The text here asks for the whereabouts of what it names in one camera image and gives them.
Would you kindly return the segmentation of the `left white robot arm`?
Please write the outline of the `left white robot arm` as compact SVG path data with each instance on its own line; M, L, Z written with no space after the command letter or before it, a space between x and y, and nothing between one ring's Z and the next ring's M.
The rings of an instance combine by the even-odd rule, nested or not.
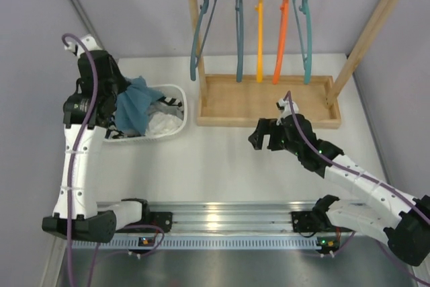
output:
M129 82L105 50L78 56L80 77L63 105L65 158L58 200L42 230L70 241L108 243L117 231L145 231L151 226L148 202L123 199L99 208L96 201L99 153L116 110L117 96Z

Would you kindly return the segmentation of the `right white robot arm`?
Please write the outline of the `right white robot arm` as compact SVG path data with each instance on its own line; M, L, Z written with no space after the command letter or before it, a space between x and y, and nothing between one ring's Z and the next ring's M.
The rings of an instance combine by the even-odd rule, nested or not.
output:
M359 202L326 195L314 205L313 221L322 231L342 227L386 245L402 262L417 267L429 256L429 196L417 198L374 178L342 149L319 139L302 115L259 119L248 137L255 150L269 137L270 151L289 151L311 173L330 181Z

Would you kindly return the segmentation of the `teal blue tank top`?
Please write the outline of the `teal blue tank top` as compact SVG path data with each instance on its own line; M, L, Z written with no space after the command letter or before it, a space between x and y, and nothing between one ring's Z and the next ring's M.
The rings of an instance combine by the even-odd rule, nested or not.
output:
M149 116L147 110L151 104L161 99L161 91L149 87L143 77L127 79L127 89L120 93L116 101L115 123L122 132L145 134Z

